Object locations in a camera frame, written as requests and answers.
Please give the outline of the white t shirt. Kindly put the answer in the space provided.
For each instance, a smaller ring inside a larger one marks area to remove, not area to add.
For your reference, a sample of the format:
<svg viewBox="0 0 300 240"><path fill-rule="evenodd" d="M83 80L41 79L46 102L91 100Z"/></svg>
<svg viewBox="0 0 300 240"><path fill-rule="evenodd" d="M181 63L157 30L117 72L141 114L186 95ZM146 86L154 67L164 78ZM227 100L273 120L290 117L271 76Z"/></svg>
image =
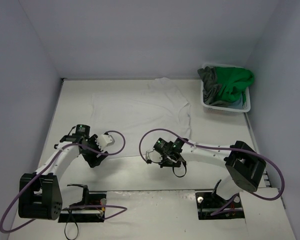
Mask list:
<svg viewBox="0 0 300 240"><path fill-rule="evenodd" d="M191 105L166 77L151 81L142 90L93 93L91 104L92 133L121 133L113 134L115 144L106 149L114 153L124 147L118 158L138 156L140 139L152 129L168 129L185 138L191 135Z"/></svg>

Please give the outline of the grey t shirt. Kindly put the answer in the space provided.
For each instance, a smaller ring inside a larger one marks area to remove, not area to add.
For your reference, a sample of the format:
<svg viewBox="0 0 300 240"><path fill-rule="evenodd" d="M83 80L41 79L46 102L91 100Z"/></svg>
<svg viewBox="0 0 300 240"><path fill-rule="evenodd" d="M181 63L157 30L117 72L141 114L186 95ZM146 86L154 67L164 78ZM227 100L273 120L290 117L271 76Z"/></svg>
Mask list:
<svg viewBox="0 0 300 240"><path fill-rule="evenodd" d="M217 83L216 67L206 66L198 69L197 73L203 83L203 102L209 106L227 107L228 104L225 101L217 100L217 94L221 90L222 84Z"/></svg>

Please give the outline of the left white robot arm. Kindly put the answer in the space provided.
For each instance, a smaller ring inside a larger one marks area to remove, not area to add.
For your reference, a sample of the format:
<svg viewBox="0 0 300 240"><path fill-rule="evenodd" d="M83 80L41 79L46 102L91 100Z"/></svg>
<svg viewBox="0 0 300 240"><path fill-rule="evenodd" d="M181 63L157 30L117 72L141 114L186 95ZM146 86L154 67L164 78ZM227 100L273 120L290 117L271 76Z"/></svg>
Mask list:
<svg viewBox="0 0 300 240"><path fill-rule="evenodd" d="M79 210L90 204L87 185L69 183L64 190L59 181L73 160L82 156L91 168L106 158L106 147L115 141L108 133L90 135L90 127L78 124L74 133L64 135L54 146L54 154L33 173L25 173L19 181L18 215L24 219L56 220L62 209L75 206Z"/></svg>

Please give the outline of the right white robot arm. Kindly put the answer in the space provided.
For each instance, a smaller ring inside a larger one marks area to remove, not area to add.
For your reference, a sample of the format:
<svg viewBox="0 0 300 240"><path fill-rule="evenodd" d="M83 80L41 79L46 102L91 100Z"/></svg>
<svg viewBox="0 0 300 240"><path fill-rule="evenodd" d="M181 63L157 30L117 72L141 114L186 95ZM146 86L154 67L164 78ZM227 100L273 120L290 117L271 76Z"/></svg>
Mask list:
<svg viewBox="0 0 300 240"><path fill-rule="evenodd" d="M242 141L230 146L200 147L182 138L174 142L159 138L146 157L148 161L154 158L161 168L186 168L190 162L200 162L226 169L227 175L219 178L211 193L211 200L217 206L223 206L241 191L255 193L266 167L266 161Z"/></svg>

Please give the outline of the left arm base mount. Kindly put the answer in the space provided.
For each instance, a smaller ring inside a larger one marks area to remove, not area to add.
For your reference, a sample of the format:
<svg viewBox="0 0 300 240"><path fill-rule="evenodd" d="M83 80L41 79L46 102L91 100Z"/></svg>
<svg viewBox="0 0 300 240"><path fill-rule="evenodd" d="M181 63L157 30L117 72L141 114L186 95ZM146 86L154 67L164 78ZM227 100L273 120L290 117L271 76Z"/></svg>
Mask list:
<svg viewBox="0 0 300 240"><path fill-rule="evenodd" d="M88 206L101 205L107 202L105 192L91 192L88 198ZM105 209L102 207L86 207L71 209L71 216L67 210L62 210L58 223L103 223L105 220Z"/></svg>

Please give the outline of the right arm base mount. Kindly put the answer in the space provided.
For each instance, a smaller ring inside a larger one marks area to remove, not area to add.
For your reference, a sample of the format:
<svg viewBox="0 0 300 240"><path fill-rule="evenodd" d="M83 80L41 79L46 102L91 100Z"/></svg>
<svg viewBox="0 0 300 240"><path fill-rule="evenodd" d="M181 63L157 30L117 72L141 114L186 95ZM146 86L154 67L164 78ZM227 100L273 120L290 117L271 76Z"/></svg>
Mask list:
<svg viewBox="0 0 300 240"><path fill-rule="evenodd" d="M238 194L230 203L228 203L229 200L218 199L210 191L196 192L195 199L200 221L245 218L242 201Z"/></svg>

